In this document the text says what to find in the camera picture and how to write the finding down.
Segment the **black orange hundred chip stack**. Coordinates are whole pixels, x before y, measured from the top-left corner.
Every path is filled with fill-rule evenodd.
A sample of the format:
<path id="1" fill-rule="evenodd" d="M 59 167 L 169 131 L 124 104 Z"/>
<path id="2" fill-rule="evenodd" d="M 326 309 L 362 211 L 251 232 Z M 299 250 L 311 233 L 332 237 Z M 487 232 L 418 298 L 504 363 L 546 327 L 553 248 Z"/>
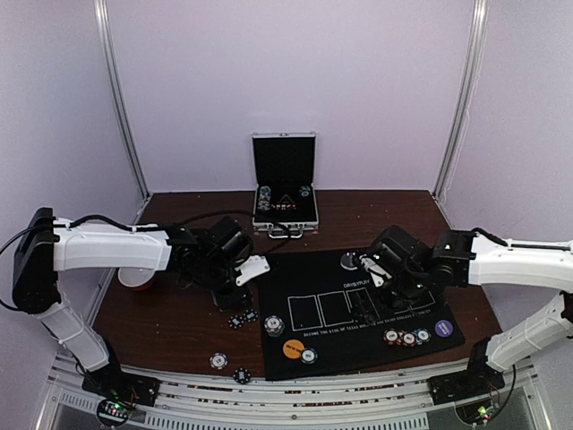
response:
<path id="1" fill-rule="evenodd" d="M 417 337 L 412 332 L 400 332 L 400 342 L 402 346 L 414 347 L 417 344 Z"/>

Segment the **small chip stack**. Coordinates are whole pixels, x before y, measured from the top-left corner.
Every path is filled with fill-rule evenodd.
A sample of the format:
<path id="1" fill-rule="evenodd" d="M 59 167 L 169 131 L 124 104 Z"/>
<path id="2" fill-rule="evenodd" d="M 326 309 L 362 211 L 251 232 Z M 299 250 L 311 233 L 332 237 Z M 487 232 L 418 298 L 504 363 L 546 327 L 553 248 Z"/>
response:
<path id="1" fill-rule="evenodd" d="M 264 320 L 263 328 L 270 337 L 278 337 L 283 333 L 285 324 L 277 315 L 270 315 Z"/>

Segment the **purple small blind button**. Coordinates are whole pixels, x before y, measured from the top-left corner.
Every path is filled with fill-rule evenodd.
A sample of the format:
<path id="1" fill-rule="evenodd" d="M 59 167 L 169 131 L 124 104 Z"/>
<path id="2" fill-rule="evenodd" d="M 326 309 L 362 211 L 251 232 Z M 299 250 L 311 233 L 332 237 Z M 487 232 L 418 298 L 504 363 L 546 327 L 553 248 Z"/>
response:
<path id="1" fill-rule="evenodd" d="M 441 338 L 448 338 L 454 332 L 454 326 L 449 320 L 439 320 L 434 325 L 434 330 L 437 336 Z"/>

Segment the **orange big blind button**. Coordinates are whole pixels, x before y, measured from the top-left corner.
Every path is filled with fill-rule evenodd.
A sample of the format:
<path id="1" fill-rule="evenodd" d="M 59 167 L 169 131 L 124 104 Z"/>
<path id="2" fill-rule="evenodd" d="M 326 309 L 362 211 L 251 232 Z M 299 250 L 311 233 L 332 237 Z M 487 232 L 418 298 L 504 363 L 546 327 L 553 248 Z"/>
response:
<path id="1" fill-rule="evenodd" d="M 305 350 L 304 344 L 300 340 L 287 340 L 282 347 L 282 352 L 286 358 L 300 359 L 303 351 Z"/>

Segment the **blue green fifty chip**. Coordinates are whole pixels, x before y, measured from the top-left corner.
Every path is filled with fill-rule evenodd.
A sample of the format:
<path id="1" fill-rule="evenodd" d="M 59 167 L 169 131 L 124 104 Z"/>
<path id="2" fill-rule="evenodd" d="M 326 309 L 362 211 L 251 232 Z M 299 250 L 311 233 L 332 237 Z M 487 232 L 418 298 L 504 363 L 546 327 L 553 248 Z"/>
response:
<path id="1" fill-rule="evenodd" d="M 318 353 L 313 348 L 305 348 L 300 355 L 300 359 L 304 364 L 314 364 L 318 359 Z"/>

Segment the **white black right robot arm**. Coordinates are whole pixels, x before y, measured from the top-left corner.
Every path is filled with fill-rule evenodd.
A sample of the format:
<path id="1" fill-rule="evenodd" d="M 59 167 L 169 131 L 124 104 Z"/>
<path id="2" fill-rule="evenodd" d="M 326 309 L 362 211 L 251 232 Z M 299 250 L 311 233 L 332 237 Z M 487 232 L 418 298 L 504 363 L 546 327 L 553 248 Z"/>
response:
<path id="1" fill-rule="evenodd" d="M 383 305 L 413 305 L 425 292 L 510 285 L 551 288 L 556 296 L 515 327 L 475 344 L 459 388 L 479 394 L 517 361 L 572 336 L 572 244 L 504 239 L 482 228 L 448 230 L 434 246 L 399 226 L 384 229 L 366 248 L 348 252 L 343 268 L 372 277 Z"/>

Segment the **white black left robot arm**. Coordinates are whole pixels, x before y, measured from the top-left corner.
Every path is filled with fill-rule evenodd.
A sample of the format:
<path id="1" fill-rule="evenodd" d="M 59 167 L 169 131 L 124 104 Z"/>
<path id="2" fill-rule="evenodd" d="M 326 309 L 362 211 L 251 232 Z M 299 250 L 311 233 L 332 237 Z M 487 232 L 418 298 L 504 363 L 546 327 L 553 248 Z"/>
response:
<path id="1" fill-rule="evenodd" d="M 57 218 L 40 208 L 30 224 L 11 237 L 12 301 L 4 308 L 35 316 L 77 359 L 85 374 L 110 398 L 129 388 L 112 347 L 73 310 L 58 289 L 66 271 L 116 270 L 128 288 L 148 283 L 158 272 L 210 289 L 219 307 L 243 301 L 250 280 L 269 271 L 265 257 L 225 213 L 211 228 L 174 224 L 125 225 L 103 215 Z"/>

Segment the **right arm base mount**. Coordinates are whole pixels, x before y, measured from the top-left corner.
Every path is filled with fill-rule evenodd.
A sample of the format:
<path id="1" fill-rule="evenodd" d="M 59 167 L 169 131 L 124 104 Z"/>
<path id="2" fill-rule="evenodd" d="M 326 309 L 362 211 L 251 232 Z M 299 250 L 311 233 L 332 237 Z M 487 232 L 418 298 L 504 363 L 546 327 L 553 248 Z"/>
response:
<path id="1" fill-rule="evenodd" d="M 428 380 L 434 405 L 453 403 L 459 420 L 471 427 L 485 426 L 500 410 L 503 374 L 460 371 Z"/>

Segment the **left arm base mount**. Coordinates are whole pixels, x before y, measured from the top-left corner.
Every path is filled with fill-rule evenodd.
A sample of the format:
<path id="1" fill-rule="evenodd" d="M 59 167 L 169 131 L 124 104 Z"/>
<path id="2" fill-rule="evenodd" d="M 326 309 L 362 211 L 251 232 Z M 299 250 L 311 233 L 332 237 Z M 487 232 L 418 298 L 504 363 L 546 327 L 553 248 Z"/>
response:
<path id="1" fill-rule="evenodd" d="M 157 378 L 122 372 L 113 386 L 106 386 L 93 374 L 85 374 L 81 387 L 102 397 L 96 406 L 100 424 L 117 428 L 126 424 L 139 406 L 153 407 L 159 386 Z"/>

